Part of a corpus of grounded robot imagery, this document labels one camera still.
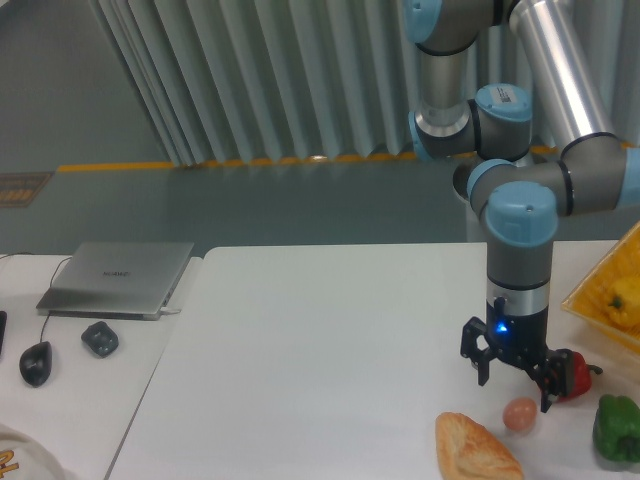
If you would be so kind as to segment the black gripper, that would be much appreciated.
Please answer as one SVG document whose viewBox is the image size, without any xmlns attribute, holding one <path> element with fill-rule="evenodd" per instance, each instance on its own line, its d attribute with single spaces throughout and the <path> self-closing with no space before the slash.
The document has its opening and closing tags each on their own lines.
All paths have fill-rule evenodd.
<svg viewBox="0 0 640 480">
<path fill-rule="evenodd" d="M 548 308 L 531 315 L 508 315 L 506 303 L 498 297 L 487 304 L 486 323 L 471 317 L 462 328 L 460 354 L 477 371 L 479 386 L 490 377 L 490 362 L 498 359 L 521 370 L 532 370 L 531 379 L 541 392 L 540 411 L 547 413 L 574 388 L 574 352 L 548 350 L 546 344 Z"/>
</svg>

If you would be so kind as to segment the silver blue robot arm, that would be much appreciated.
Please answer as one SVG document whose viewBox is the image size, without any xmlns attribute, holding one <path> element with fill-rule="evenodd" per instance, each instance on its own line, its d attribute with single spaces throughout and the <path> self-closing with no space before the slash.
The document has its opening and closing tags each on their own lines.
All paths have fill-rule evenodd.
<svg viewBox="0 0 640 480">
<path fill-rule="evenodd" d="M 547 346 L 553 239 L 563 216 L 639 200 L 639 153 L 614 134 L 571 23 L 567 1 L 407 1 L 405 32 L 421 54 L 419 106 L 408 123 L 424 159 L 473 152 L 467 198 L 487 241 L 486 316 L 464 326 L 461 355 L 480 383 L 493 360 L 523 370 L 547 410 L 574 386 L 573 354 Z M 467 53 L 483 30 L 507 24 L 521 41 L 559 148 L 526 165 L 531 101 L 494 84 L 467 98 Z"/>
</svg>

